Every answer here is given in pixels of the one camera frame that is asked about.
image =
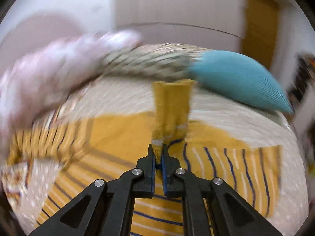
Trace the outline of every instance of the bolt head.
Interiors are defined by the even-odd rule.
[[[216,184],[216,185],[221,185],[223,184],[223,180],[219,177],[216,177],[215,179],[213,179],[213,182]]]
[[[102,180],[102,179],[98,179],[98,180],[96,180],[95,182],[94,182],[94,185],[96,186],[96,187],[101,187],[101,186],[103,186],[105,184],[105,182],[104,182],[104,180]]]
[[[141,169],[138,169],[138,168],[135,168],[135,169],[132,170],[132,173],[133,173],[134,175],[140,175],[140,174],[142,173],[142,170],[141,170]]]
[[[186,170],[183,169],[183,168],[178,168],[178,169],[176,169],[176,174],[183,175],[183,174],[185,174],[185,173],[186,173]]]

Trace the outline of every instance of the wooden door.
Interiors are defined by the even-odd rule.
[[[269,69],[278,29],[278,4],[273,0],[248,0],[247,30],[242,53]]]

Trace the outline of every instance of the striped fabric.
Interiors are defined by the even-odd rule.
[[[154,113],[144,112],[17,132],[10,149],[11,164],[23,156],[52,157],[65,164],[37,224],[45,222],[95,179],[113,180],[134,168],[137,160],[146,156],[154,128]],[[223,178],[263,216],[273,214],[280,187],[278,146],[251,150],[223,130],[198,121],[189,122],[186,139],[173,141],[170,148],[176,145],[183,146],[172,154],[182,167],[202,178]],[[136,200],[130,235],[182,234],[181,201],[166,199],[157,178],[154,198]]]

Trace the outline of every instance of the gray knit fabric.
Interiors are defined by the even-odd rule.
[[[99,69],[103,75],[133,75],[162,80],[188,78],[187,68],[203,51],[191,45],[144,45],[108,54]]]

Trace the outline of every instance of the blue cushion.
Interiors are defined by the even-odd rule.
[[[205,52],[190,71],[203,87],[218,94],[259,109],[292,112],[277,80],[248,56],[228,51]]]

